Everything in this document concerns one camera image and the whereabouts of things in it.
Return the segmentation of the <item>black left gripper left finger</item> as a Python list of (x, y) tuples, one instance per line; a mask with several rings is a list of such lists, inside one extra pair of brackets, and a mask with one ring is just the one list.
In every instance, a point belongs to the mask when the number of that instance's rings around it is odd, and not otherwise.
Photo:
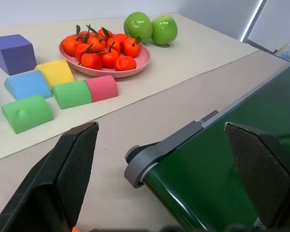
[(98, 122), (74, 127), (26, 175), (0, 213), (0, 232), (70, 232), (91, 175)]

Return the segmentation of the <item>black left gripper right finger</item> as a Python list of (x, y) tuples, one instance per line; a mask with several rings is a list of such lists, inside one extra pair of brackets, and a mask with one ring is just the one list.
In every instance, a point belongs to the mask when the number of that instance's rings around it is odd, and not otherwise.
[(227, 122), (232, 156), (261, 223), (290, 228), (290, 152), (268, 132)]

